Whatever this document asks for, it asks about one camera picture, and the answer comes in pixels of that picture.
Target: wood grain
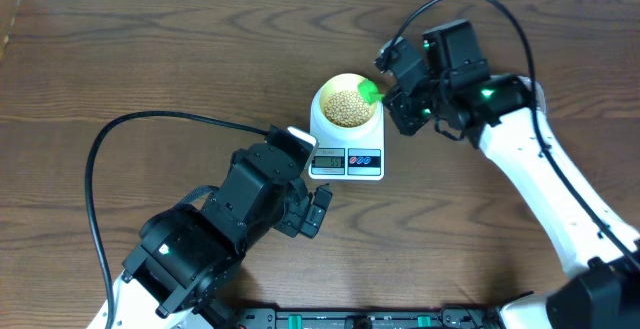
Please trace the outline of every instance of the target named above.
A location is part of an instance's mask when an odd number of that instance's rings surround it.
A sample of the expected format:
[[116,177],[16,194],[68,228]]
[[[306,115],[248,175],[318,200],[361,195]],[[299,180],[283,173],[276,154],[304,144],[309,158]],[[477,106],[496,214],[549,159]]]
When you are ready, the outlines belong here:
[[[24,0],[0,67],[0,327],[84,327],[102,304],[82,176],[109,119],[169,109],[308,128],[312,96],[331,76],[391,84],[371,62],[424,1]],[[530,37],[565,149],[640,225],[640,0],[502,1]],[[407,36],[456,17],[473,21],[496,70],[524,68],[512,29],[476,1],[437,6]],[[314,240],[269,233],[231,302],[425,307],[564,283],[540,225],[480,153],[428,129],[406,138],[389,125],[386,135],[386,178],[334,184]],[[112,273],[149,217],[220,184],[231,152],[258,140],[163,119],[115,130],[95,172]]]

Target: black cable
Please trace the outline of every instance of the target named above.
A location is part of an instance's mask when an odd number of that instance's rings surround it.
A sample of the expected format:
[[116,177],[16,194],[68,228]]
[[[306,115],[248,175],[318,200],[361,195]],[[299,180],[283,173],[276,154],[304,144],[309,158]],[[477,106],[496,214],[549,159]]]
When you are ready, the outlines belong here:
[[96,219],[96,211],[93,204],[93,166],[96,160],[96,155],[98,154],[98,149],[100,148],[100,144],[107,136],[107,133],[111,131],[111,129],[115,128],[118,124],[122,124],[128,120],[137,119],[137,118],[148,118],[148,117],[172,117],[172,118],[182,118],[193,120],[201,123],[214,124],[227,128],[244,130],[260,135],[267,135],[268,132],[264,130],[260,130],[254,127],[250,127],[247,125],[230,123],[222,120],[217,120],[213,118],[208,118],[200,115],[189,114],[189,113],[180,113],[180,112],[172,112],[172,111],[143,111],[137,113],[126,114],[121,117],[118,117],[109,124],[105,125],[96,139],[93,141],[93,145],[91,145],[91,151],[89,151],[89,157],[87,158],[87,167],[84,173],[84,195],[85,200],[87,202],[87,216],[89,217],[89,227],[91,228],[91,235],[93,235],[93,242],[96,246],[96,252],[98,253],[98,259],[100,260],[100,267],[102,269],[102,276],[104,278],[104,284],[107,290],[107,325],[106,329],[111,329],[113,326],[113,321],[115,320],[115,298],[113,296],[113,287],[111,283],[111,272],[109,272],[109,265],[107,263],[107,256],[104,253],[104,247],[102,246],[102,239],[100,238],[100,230],[98,229],[98,221]]
[[[385,70],[388,69],[389,67],[389,60],[391,58],[392,48],[395,46],[396,42],[398,41],[398,38],[400,38],[400,36],[405,31],[405,29],[409,26],[409,24],[411,24],[411,22],[418,15],[422,14],[424,11],[426,11],[427,9],[431,8],[433,5],[441,1],[443,0],[430,0],[429,2],[421,6],[418,10],[413,12],[413,14],[411,14],[407,18],[407,20],[405,20],[405,22],[402,24],[400,29],[398,29],[398,32],[393,37],[393,39],[389,43],[389,46],[385,50],[384,57],[383,57],[384,65],[382,66]],[[640,271],[640,262],[636,260],[636,258],[633,256],[633,253],[629,249],[627,249],[627,247],[611,232],[611,230],[609,230],[609,226],[605,222],[603,222],[602,219],[600,219],[600,217],[598,217],[598,215],[593,211],[593,209],[591,209],[591,207],[587,204],[587,202],[582,198],[580,193],[578,193],[578,191],[573,187],[571,182],[569,182],[569,179],[567,179],[567,177],[562,172],[562,169],[560,169],[560,167],[558,166],[558,163],[556,163],[555,159],[551,155],[551,152],[549,151],[551,146],[545,143],[544,141],[542,133],[540,132],[540,124],[538,123],[538,103],[535,95],[536,73],[535,73],[535,66],[533,64],[533,54],[531,52],[531,47],[529,46],[529,41],[527,40],[527,36],[524,34],[524,30],[522,30],[522,27],[520,26],[516,18],[511,14],[511,12],[509,12],[509,9],[507,9],[507,7],[505,7],[498,0],[484,0],[484,1],[487,1],[490,4],[492,4],[496,9],[498,9],[502,14],[504,14],[504,16],[507,17],[507,19],[509,19],[509,21],[515,28],[516,32],[518,32],[518,36],[520,37],[520,41],[522,42],[522,46],[524,47],[524,54],[527,58],[527,69],[529,71],[529,79],[531,79],[531,91],[534,93],[534,95],[532,96],[533,98],[531,100],[531,107],[530,107],[531,119],[533,121],[533,131],[536,135],[538,145],[540,145],[542,154],[545,156],[545,158],[547,158],[547,160],[549,161],[549,164],[551,165],[551,168],[556,173],[556,175],[558,176],[562,184],[564,184],[564,186],[567,188],[569,193],[571,193],[571,195],[578,202],[578,204],[580,204],[582,209],[584,209],[584,211],[591,218],[591,220],[593,220],[593,222],[596,224],[598,229],[600,229],[602,234],[604,234],[607,238],[609,238],[609,240],[611,240],[613,245],[615,245],[618,248],[618,250],[620,250],[620,252],[627,258],[627,260],[629,260],[629,262],[636,268],[636,270]]]

